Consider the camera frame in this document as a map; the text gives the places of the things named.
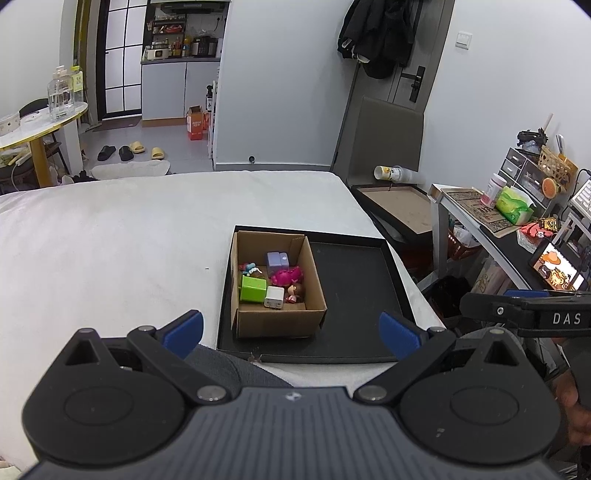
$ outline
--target tablet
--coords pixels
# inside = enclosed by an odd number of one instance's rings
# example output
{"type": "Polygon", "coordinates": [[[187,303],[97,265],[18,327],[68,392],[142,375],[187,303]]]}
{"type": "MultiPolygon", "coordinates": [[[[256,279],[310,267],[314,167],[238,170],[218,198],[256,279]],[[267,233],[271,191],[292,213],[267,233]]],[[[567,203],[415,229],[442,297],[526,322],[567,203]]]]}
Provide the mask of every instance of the tablet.
{"type": "Polygon", "coordinates": [[[586,290],[587,282],[551,242],[543,242],[535,251],[530,265],[553,290],[586,290]]]}

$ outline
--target green toy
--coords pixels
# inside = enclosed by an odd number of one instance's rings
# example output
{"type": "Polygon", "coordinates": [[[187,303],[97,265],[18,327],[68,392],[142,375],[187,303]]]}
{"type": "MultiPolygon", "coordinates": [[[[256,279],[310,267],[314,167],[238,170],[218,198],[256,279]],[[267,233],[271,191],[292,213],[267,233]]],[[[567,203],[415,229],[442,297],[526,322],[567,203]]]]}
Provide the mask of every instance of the green toy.
{"type": "Polygon", "coordinates": [[[240,301],[263,303],[267,296],[267,281],[264,278],[242,276],[240,301]]]}

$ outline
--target white cube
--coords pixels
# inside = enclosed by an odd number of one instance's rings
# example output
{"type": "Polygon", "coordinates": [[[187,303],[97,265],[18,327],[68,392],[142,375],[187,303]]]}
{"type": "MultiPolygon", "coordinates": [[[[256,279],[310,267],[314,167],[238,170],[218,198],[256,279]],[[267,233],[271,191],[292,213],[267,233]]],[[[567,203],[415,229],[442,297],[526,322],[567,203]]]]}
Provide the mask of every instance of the white cube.
{"type": "Polygon", "coordinates": [[[267,296],[265,297],[265,307],[281,310],[283,308],[283,298],[285,289],[283,287],[267,287],[267,296]]]}

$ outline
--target door handle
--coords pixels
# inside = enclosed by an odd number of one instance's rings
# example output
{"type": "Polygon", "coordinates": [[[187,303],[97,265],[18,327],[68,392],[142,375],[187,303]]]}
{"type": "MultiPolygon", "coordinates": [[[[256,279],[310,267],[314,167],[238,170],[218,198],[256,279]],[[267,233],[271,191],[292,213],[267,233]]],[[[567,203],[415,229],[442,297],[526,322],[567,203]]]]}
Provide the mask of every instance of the door handle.
{"type": "Polygon", "coordinates": [[[416,75],[413,75],[412,73],[401,73],[400,76],[406,79],[413,80],[413,84],[411,85],[413,91],[410,94],[409,100],[412,103],[417,103],[418,91],[421,89],[421,85],[423,84],[423,78],[425,76],[425,67],[418,67],[416,75]]]}

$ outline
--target hanging coat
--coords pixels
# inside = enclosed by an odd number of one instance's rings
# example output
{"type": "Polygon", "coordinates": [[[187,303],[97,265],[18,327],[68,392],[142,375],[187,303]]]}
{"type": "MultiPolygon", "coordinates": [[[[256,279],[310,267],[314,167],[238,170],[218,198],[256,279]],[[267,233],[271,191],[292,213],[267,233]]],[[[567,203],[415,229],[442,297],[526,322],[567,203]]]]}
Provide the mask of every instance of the hanging coat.
{"type": "Polygon", "coordinates": [[[405,67],[413,49],[411,0],[354,0],[345,15],[338,51],[363,64],[365,73],[384,79],[398,63],[405,67]]]}

